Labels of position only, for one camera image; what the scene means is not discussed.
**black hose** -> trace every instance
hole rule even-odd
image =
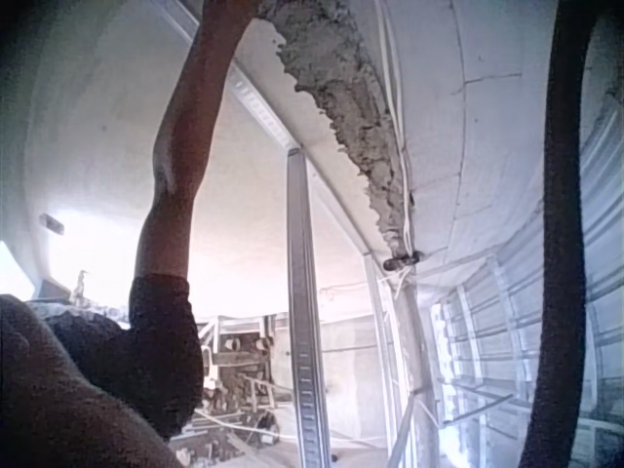
[[[567,467],[585,364],[579,124],[587,47],[605,2],[560,1],[544,140],[544,296],[537,386],[521,468]]]

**steel beam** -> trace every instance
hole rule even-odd
[[[587,349],[587,357],[589,360],[589,370],[592,379],[592,409],[595,410],[599,405],[599,380],[600,380],[600,369],[599,360],[598,360],[598,349],[596,347],[596,333],[598,331],[598,323],[596,319],[596,307],[593,302],[589,302],[587,304],[587,325],[585,328],[585,336],[586,336],[586,349]],[[597,454],[596,454],[596,428],[590,428],[590,443],[589,443],[589,452],[590,452],[590,468],[595,468],[597,465]]]
[[[364,267],[369,282],[370,302],[374,317],[374,331],[377,337],[377,349],[379,351],[379,364],[381,366],[381,386],[383,391],[383,403],[386,424],[386,446],[388,455],[391,454],[397,432],[395,413],[394,391],[392,389],[392,377],[390,375],[390,357],[388,356],[388,339],[385,324],[383,323],[383,308],[379,296],[379,284],[375,272],[375,264],[369,253],[364,255]]]
[[[411,422],[413,415],[413,404],[416,398],[416,393],[411,392],[409,394],[408,404],[406,405],[406,410],[403,413],[403,418],[401,419],[401,427],[399,428],[399,434],[397,436],[397,442],[392,447],[392,451],[390,453],[390,458],[388,459],[387,468],[398,468],[403,460],[403,457],[406,452],[406,444],[408,443],[408,435],[411,430]]]
[[[451,382],[441,382],[443,385],[451,385],[455,388],[459,388],[465,392],[472,393],[474,395],[484,397],[487,399],[495,400],[500,398],[500,395],[496,395],[494,393],[485,392],[483,390],[478,390],[476,388],[470,387],[468,385],[464,385],[459,381],[451,381]],[[518,413],[530,414],[531,412],[531,403],[526,402],[525,400],[520,400],[518,398],[512,398],[511,400],[505,402],[505,405],[511,407],[513,410]],[[615,422],[602,421],[599,419],[594,419],[589,417],[587,413],[581,413],[578,417],[578,424],[582,426],[587,426],[589,428],[594,429],[602,429],[607,432],[612,432],[614,434],[618,434],[620,436],[624,436],[624,425],[618,424]]]
[[[468,411],[468,412],[465,412],[463,414],[460,414],[455,419],[450,419],[450,420],[444,421],[443,422],[443,426],[444,427],[454,426],[456,424],[459,424],[461,421],[465,421],[466,419],[470,419],[470,418],[475,417],[475,416],[478,416],[480,418],[480,422],[481,422],[481,416],[483,416],[484,413],[486,413],[487,411],[491,410],[492,408],[496,408],[496,407],[502,405],[503,403],[508,402],[512,398],[514,398],[513,395],[506,395],[504,397],[500,397],[499,399],[497,399],[497,400],[495,400],[495,401],[493,401],[491,403],[484,404],[480,408],[473,409],[472,411]]]
[[[459,296],[459,302],[461,304],[461,313],[466,324],[466,330],[468,331],[468,340],[470,342],[470,351],[472,353],[473,365],[475,367],[475,379],[477,384],[481,384],[484,381],[484,369],[483,362],[481,361],[481,354],[479,352],[479,343],[477,342],[477,334],[475,333],[475,323],[473,322],[472,313],[470,312],[470,305],[468,304],[468,297],[463,285],[457,287],[457,295]],[[479,406],[483,407],[486,401],[483,398],[479,398]],[[488,414],[486,412],[479,416],[479,468],[488,467]]]
[[[491,255],[487,258],[487,265],[496,282],[496,288],[498,290],[498,301],[500,303],[503,318],[505,320],[505,328],[509,333],[509,339],[511,341],[512,356],[514,357],[514,368],[516,372],[516,393],[518,398],[528,401],[528,389],[527,389],[527,368],[525,367],[525,360],[523,359],[523,345],[520,330],[516,326],[516,311],[514,304],[511,301],[509,295],[509,286],[507,279],[498,263],[498,258],[495,255]],[[525,445],[525,438],[527,437],[528,417],[525,415],[521,418],[521,423],[518,424],[518,437],[521,443],[518,445],[518,460],[522,456],[523,447]]]
[[[331,449],[321,357],[305,156],[288,155],[287,227],[292,382],[303,468],[330,468]]]

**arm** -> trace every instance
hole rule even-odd
[[[154,144],[154,200],[143,224],[135,276],[186,278],[193,204],[208,166],[216,116],[254,0],[205,0],[203,20]]]

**sleeve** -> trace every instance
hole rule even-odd
[[[129,354],[120,376],[123,400],[165,439],[180,432],[201,402],[203,360],[188,292],[183,278],[135,278],[131,328],[119,343]]]

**white wire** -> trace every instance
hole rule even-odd
[[[256,432],[257,434],[262,434],[265,436],[271,436],[271,437],[277,437],[280,439],[287,439],[287,440],[292,440],[292,441],[298,441],[298,436],[291,436],[291,435],[287,435],[287,434],[278,434],[276,432],[271,432],[271,431],[265,431],[264,429],[258,429],[255,427],[247,427],[247,426],[238,426],[236,424],[231,424],[229,422],[225,422],[225,421],[221,421],[220,419],[216,419],[215,417],[210,416],[209,414],[203,412],[200,409],[195,409],[195,412],[197,412],[200,416],[205,417],[206,419],[208,419],[209,421],[212,421],[220,426],[223,427],[227,427],[229,429],[235,429],[237,431],[247,431],[247,432]],[[385,436],[377,436],[377,437],[368,437],[365,439],[341,439],[338,437],[331,437],[331,439],[333,441],[336,442],[347,442],[347,443],[357,443],[357,442],[372,442],[372,441],[378,441],[380,439],[385,439]]]
[[[401,293],[401,288],[403,287],[403,282],[406,279],[406,276],[408,276],[408,273],[410,273],[411,267],[410,266],[406,266],[403,270],[400,271],[401,273],[401,277],[399,278],[399,284],[397,285],[397,290],[394,292],[394,300],[397,300],[399,298],[399,294]]]
[[[385,82],[386,98],[390,110],[390,117],[395,130],[395,139],[397,150],[399,151],[399,160],[401,163],[401,172],[403,174],[403,241],[408,254],[413,252],[411,243],[411,222],[410,222],[410,187],[407,162],[407,145],[404,133],[404,115],[403,115],[403,83],[401,80],[401,69],[399,67],[399,53],[397,49],[396,38],[387,5],[383,0],[375,0],[375,10],[377,13],[377,26],[379,30],[379,43],[381,49],[381,62],[383,67],[383,78]],[[386,34],[390,43],[390,55],[392,58],[392,71],[396,84],[396,106],[393,97],[392,77],[390,74],[390,60],[388,58],[388,44],[386,42]]]

